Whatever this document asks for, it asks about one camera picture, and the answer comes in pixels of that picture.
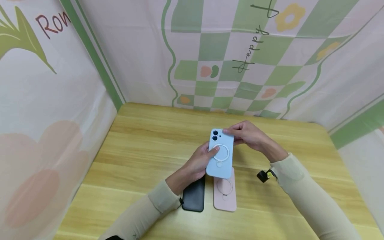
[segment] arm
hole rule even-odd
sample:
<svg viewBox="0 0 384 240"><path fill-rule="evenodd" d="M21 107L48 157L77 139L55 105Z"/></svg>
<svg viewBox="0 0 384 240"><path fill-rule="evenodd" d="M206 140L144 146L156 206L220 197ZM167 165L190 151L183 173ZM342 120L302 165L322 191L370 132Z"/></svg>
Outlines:
<svg viewBox="0 0 384 240"><path fill-rule="evenodd" d="M337 203L311 178L297 158L249 121L227 129L235 144L245 143L263 153L274 167L283 190L320 240L361 239Z"/></svg>
<svg viewBox="0 0 384 240"><path fill-rule="evenodd" d="M198 147L183 167L129 206L99 240L140 239L157 219L180 206L179 195L189 184L204 176L209 159L218 149L208 152L208 142Z"/></svg>

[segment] fabric wall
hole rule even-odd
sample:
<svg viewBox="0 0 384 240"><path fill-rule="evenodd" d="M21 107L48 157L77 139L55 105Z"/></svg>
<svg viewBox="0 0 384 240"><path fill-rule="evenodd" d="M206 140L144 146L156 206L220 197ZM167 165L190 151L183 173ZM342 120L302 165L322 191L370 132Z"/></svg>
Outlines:
<svg viewBox="0 0 384 240"><path fill-rule="evenodd" d="M111 95L323 125L384 230L383 0L68 5L108 59Z"/></svg>
<svg viewBox="0 0 384 240"><path fill-rule="evenodd" d="M116 115L57 1L0 1L1 239L52 239Z"/></svg>

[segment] beige sleeve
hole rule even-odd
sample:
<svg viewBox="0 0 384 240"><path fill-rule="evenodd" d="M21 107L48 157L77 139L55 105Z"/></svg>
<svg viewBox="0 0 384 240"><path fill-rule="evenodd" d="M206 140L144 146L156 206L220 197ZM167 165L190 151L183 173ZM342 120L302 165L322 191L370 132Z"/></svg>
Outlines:
<svg viewBox="0 0 384 240"><path fill-rule="evenodd" d="M179 198L165 180L160 182L149 194L129 206L99 240L115 235L123 240L140 239L157 219L180 206Z"/></svg>
<svg viewBox="0 0 384 240"><path fill-rule="evenodd" d="M292 155L271 164L278 182L320 240L361 239L337 203Z"/></svg>

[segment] table surface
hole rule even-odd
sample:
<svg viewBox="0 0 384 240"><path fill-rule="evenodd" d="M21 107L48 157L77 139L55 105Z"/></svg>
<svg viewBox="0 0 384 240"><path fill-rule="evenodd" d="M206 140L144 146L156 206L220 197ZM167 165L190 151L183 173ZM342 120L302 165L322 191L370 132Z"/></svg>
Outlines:
<svg viewBox="0 0 384 240"><path fill-rule="evenodd" d="M363 239L383 239L354 182L320 125L127 103L119 111L55 240L97 239L133 202L180 168L212 128L247 119L292 152L339 204ZM233 150L237 210L213 207L207 176L202 213L179 208L144 239L317 239L275 179L256 177L269 162L246 145Z"/></svg>

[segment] person's right hand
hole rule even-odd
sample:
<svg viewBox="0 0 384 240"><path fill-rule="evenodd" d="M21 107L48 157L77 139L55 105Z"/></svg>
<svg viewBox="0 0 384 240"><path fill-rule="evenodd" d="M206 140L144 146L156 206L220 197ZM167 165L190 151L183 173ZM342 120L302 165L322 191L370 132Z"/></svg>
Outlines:
<svg viewBox="0 0 384 240"><path fill-rule="evenodd" d="M250 121L243 121L225 128L223 132L234 136L234 145L245 143L264 154L270 162L281 161L288 156L287 151Z"/></svg>
<svg viewBox="0 0 384 240"><path fill-rule="evenodd" d="M250 121L239 122L229 128L223 129L223 132L235 136L234 145L245 143L256 151L262 151L263 144L270 140L263 131Z"/></svg>

